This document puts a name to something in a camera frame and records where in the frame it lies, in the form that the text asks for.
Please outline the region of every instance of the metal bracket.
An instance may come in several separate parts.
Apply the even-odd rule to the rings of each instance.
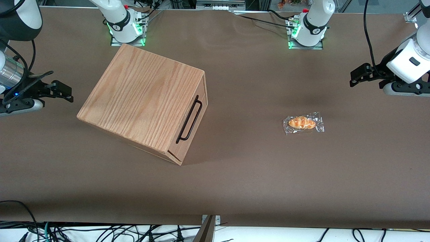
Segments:
[[[204,223],[197,232],[197,235],[194,238],[193,242],[213,242],[215,223],[217,222],[216,217],[216,215],[206,215]]]
[[[137,25],[141,25],[141,26],[136,26],[135,28],[136,28],[136,31],[142,32],[142,34],[139,37],[137,37],[134,41],[127,44],[135,47],[145,46],[146,32],[148,31],[148,21],[149,21],[148,13],[138,12],[137,18],[142,19],[136,22]],[[123,44],[114,38],[114,36],[112,35],[112,32],[111,32],[111,36],[112,36],[111,46],[121,46]]]
[[[403,14],[407,23],[416,23],[416,16],[422,12],[421,5],[417,3],[411,10]]]
[[[288,37],[288,49],[297,49],[297,50],[322,50],[323,49],[323,41],[320,40],[318,42],[318,44],[316,44],[315,46],[303,46],[301,44],[299,44],[297,42],[297,40],[295,40],[292,35],[296,33],[296,31],[298,30],[298,27],[300,26],[299,21],[295,18],[296,16],[294,16],[294,20],[291,18],[292,21],[290,20],[285,20],[285,24],[287,26],[293,26],[294,29],[291,28],[286,28],[287,29],[287,37]]]
[[[205,219],[207,218],[207,215],[202,215],[202,224],[205,222]],[[221,224],[221,216],[220,215],[215,215],[215,225],[220,225]]]

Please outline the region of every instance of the wood grain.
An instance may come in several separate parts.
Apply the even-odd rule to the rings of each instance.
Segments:
[[[202,109],[199,113],[199,116],[197,117],[197,121],[196,124],[194,125],[193,130],[191,131],[190,134],[190,138],[187,140],[180,140],[179,143],[176,143],[176,139],[179,136],[179,133],[181,131],[182,125],[180,125],[179,129],[176,131],[175,136],[173,137],[172,143],[170,144],[169,147],[169,151],[180,161],[184,161],[185,155],[187,154],[187,151],[191,145],[191,141],[194,138],[194,135],[196,134],[196,130],[200,124],[200,121],[203,118],[203,115],[206,111],[206,107],[208,105],[208,99],[207,99],[207,95],[206,95],[206,79],[205,77],[202,78],[202,81],[200,82],[200,85],[198,86],[196,93],[194,94],[194,97],[196,97],[197,95],[199,95],[198,100],[200,100],[202,102]],[[185,126],[184,132],[182,134],[182,137],[186,137],[189,130],[191,129],[191,125],[193,123],[194,117],[197,115],[197,111],[199,109],[198,104],[196,104],[196,106],[194,107],[190,119],[187,122],[187,125]]]
[[[166,154],[204,71],[122,45],[78,119]]]

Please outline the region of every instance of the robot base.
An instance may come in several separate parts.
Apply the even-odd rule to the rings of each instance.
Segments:
[[[289,21],[289,20],[285,20],[285,24],[287,26],[293,26],[293,27],[297,27],[297,22],[295,21]],[[323,41],[320,40],[318,42],[318,44],[316,44],[315,46],[303,46],[301,44],[299,44],[297,42],[297,40],[295,40],[292,35],[293,32],[296,31],[296,29],[290,29],[290,28],[286,28],[287,29],[287,37],[288,37],[288,48],[289,49],[298,49],[298,50],[322,50],[323,49]]]
[[[132,42],[127,43],[127,44],[129,44],[131,46],[135,46],[135,47],[145,46],[146,32],[148,31],[148,20],[149,20],[148,14],[147,13],[139,13],[139,14],[141,14],[139,17],[144,18],[144,19],[142,19],[136,23],[138,25],[142,25],[142,26],[136,26],[136,31],[142,32],[142,34],[140,36],[138,36]],[[119,42],[114,38],[114,36],[111,32],[111,46],[121,46],[122,44],[123,44],[122,42]]]

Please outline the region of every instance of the black cable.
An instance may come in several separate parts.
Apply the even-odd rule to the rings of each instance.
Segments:
[[[293,26],[281,25],[281,24],[272,23],[272,22],[269,22],[269,21],[261,20],[261,19],[255,19],[255,18],[251,18],[251,17],[243,16],[243,15],[240,15],[240,16],[241,16],[241,17],[243,17],[243,18],[246,18],[246,19],[252,19],[252,20],[255,20],[255,21],[260,21],[260,22],[263,22],[263,23],[271,24],[271,25],[277,25],[277,26],[282,26],[282,27],[285,27],[285,28],[291,28],[291,29],[294,29],[294,27],[293,27]]]
[[[28,71],[31,71],[34,61],[36,60],[36,44],[34,43],[34,40],[31,41],[31,45],[33,46],[33,57],[31,58],[31,63],[28,66]]]
[[[28,214],[31,216],[31,219],[33,220],[34,226],[36,227],[37,230],[37,223],[36,223],[36,219],[34,218],[33,213],[30,211],[30,209],[21,201],[18,200],[4,200],[4,201],[0,201],[0,203],[4,203],[4,202],[14,202],[14,203],[18,203],[21,206],[23,206],[25,208],[25,210],[27,210]],[[37,233],[37,241],[39,242],[39,233]]]
[[[139,2],[139,1],[134,1],[134,4],[136,4],[136,3],[138,3],[138,4],[140,5],[140,7],[142,7],[142,8],[143,8],[143,5],[142,5],[142,3],[141,3],[141,2]]]
[[[25,2],[25,0],[20,0],[18,2],[18,4],[16,4],[15,6],[13,6],[11,9],[8,9],[4,12],[0,12],[0,18],[6,17],[7,15],[15,12],[19,7],[21,7],[21,5]]]
[[[12,92],[12,90],[10,90],[3,99],[3,104],[6,105],[8,103],[11,103],[15,100],[18,99],[18,97],[20,97],[22,94],[24,94],[26,91],[28,91],[28,89],[30,89],[30,87],[34,86],[38,81],[40,81],[42,78],[51,75],[52,73],[54,73],[54,71],[47,71],[45,73],[43,73],[42,75],[40,75],[38,78],[36,78],[34,81],[32,81],[30,84],[28,84],[27,86],[25,86],[21,91],[19,91],[18,94],[16,94],[15,96],[13,96],[12,98],[10,98],[9,100],[6,101],[6,103],[4,102],[4,100],[6,99],[6,96]]]
[[[101,241],[103,241],[103,240],[105,240],[110,234],[112,234],[112,233],[114,233],[115,232],[115,230],[117,230],[117,229],[119,229],[119,228],[121,228],[122,226],[120,226],[120,227],[118,227],[118,228],[116,228],[115,230],[114,230],[114,227],[115,226],[111,226],[109,229],[107,229],[106,231],[104,231],[103,233],[101,233],[101,235],[95,240],[95,242],[98,242],[98,240],[104,235],[104,233],[106,233],[108,230],[112,230],[109,234],[107,234],[106,235],[106,237],[104,238],[104,239],[102,239]]]
[[[361,239],[363,240],[363,241],[359,241],[358,239],[357,239],[357,237],[355,236],[355,231],[358,231],[358,233],[360,234],[360,236],[361,236]],[[359,230],[359,229],[353,229],[352,230],[352,236],[354,237],[354,239],[357,241],[357,242],[365,242],[364,241],[364,237],[363,237],[363,234],[361,233],[361,231]]]
[[[147,17],[149,17],[149,15],[151,15],[157,8],[154,8],[148,15],[146,15],[145,17],[141,18],[141,19],[137,19],[137,21],[141,21],[143,19],[146,19]]]
[[[116,237],[115,237],[115,235],[114,235],[114,236],[112,237],[112,242],[114,242],[114,240],[115,240],[116,238],[118,238],[120,235],[124,234],[127,230],[131,229],[132,227],[134,227],[134,225],[132,225],[132,226],[130,226],[130,227],[128,227],[128,228],[126,228],[126,229],[124,229],[121,233],[117,234],[117,235],[116,235]]]
[[[415,231],[419,231],[419,232],[430,232],[430,231],[427,231],[427,230],[418,230],[418,229],[411,229],[411,230],[415,230]]]
[[[139,238],[138,240],[137,240],[137,242],[142,242],[144,239],[145,239],[145,237],[146,236],[148,236],[148,234],[149,233],[151,233],[154,229],[156,229],[156,228],[158,228],[158,227],[160,227],[161,225],[155,225],[154,227],[152,227],[152,225],[151,225],[151,227],[149,228],[149,230],[148,231],[146,231],[146,233],[141,237],[141,238]]]
[[[326,233],[327,233],[327,231],[328,231],[329,229],[330,229],[330,228],[327,228],[327,229],[324,231],[324,233],[322,233],[321,238],[320,238],[317,242],[321,242],[321,241],[323,241],[324,236],[326,235]]]
[[[369,51],[370,51],[370,59],[372,60],[372,65],[373,68],[375,69],[375,72],[378,74],[378,76],[380,76],[381,78],[383,78],[383,76],[379,73],[376,64],[375,64],[375,57],[373,56],[373,48],[372,48],[372,44],[370,43],[370,38],[369,38],[369,34],[367,33],[367,20],[366,20],[366,15],[367,15],[367,6],[369,5],[369,0],[366,0],[366,3],[364,5],[364,13],[363,13],[363,25],[364,25],[364,34],[366,35],[366,40],[367,40],[367,44],[369,45]]]
[[[381,242],[384,242],[385,234],[387,233],[386,229],[383,229],[383,231],[384,231],[384,233],[382,234]]]
[[[277,12],[275,12],[275,11],[273,11],[273,10],[271,10],[271,9],[269,9],[269,10],[268,10],[268,12],[272,12],[272,13],[274,13],[278,18],[283,19],[283,20],[288,20],[289,18],[294,17],[294,15],[293,15],[293,16],[289,16],[289,17],[282,17],[282,16],[281,16],[281,15],[279,15]]]

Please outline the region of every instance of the white surface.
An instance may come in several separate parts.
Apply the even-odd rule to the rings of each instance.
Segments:
[[[303,23],[305,15],[306,13],[304,12],[302,12],[299,15],[301,24],[298,27],[296,35],[293,34],[292,37],[296,39],[297,42],[303,46],[308,46],[308,47],[315,46],[323,38],[324,33],[327,30],[327,27],[325,27],[319,34],[311,34],[310,30],[306,28],[306,26]]]
[[[418,53],[414,46],[414,40],[408,39],[403,42],[397,52],[400,52],[394,59],[388,62],[387,67],[399,78],[406,83],[412,83],[430,70],[430,60],[425,59],[421,54]],[[412,64],[409,59],[414,57],[420,62],[418,66]]]
[[[93,228],[107,228],[106,227],[74,227],[75,229],[93,229]],[[140,233],[145,233],[149,226],[138,226]],[[176,225],[163,225],[155,229],[155,233],[162,233],[166,231],[176,230]],[[233,239],[232,242],[315,242],[318,241],[325,229],[314,228],[273,228],[273,227],[222,227],[217,226],[215,230],[214,242],[222,242]],[[0,242],[16,242],[18,241],[26,229],[8,229],[0,230]],[[182,235],[187,238],[195,236],[198,230],[184,230]],[[382,237],[382,230],[360,230],[366,242],[379,242]],[[103,231],[91,232],[77,232],[66,231],[72,242],[95,242],[98,236]],[[159,238],[158,242],[174,239],[172,235],[166,235]],[[27,242],[36,239],[34,234],[29,234]],[[430,241],[430,233],[427,232],[410,232],[410,231],[392,231],[388,230],[384,242],[425,242]],[[130,236],[120,236],[115,242],[132,242]],[[330,229],[323,242],[355,242],[352,236],[352,230],[349,229]]]
[[[36,0],[26,0],[21,7],[16,10],[19,18],[30,28],[39,29],[42,26],[42,16],[37,7]]]
[[[0,85],[0,94],[2,94],[4,91],[6,91],[6,88],[2,85]]]
[[[3,52],[0,51],[0,70],[3,69],[4,64],[6,63],[6,56]]]
[[[106,20],[118,23],[125,19],[127,11],[120,0],[89,0],[103,13]]]
[[[314,26],[324,26],[329,22],[335,9],[333,0],[315,0],[307,13],[307,20]]]
[[[424,4],[424,6],[429,6],[430,5],[430,0],[421,0],[421,2]]]
[[[423,49],[423,51],[427,53],[427,55],[430,55],[429,40],[430,40],[430,21],[427,20],[427,22],[423,26],[421,26],[417,31],[418,45]]]

